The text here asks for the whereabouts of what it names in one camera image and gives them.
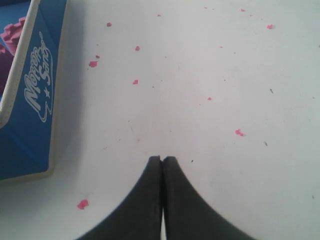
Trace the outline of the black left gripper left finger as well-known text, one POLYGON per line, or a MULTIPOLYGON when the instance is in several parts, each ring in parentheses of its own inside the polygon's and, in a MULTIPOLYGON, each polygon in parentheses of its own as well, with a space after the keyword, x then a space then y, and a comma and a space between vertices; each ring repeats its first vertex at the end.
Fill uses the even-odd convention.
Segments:
POLYGON ((163 216, 163 167, 151 156, 125 199, 102 222, 80 240, 159 240, 163 216))

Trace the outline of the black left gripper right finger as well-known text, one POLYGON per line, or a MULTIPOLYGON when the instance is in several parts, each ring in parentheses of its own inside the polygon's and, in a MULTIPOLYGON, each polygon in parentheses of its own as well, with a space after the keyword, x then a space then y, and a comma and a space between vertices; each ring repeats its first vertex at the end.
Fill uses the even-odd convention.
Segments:
POLYGON ((251 240, 198 194, 178 160, 163 160, 165 234, 168 240, 251 240))

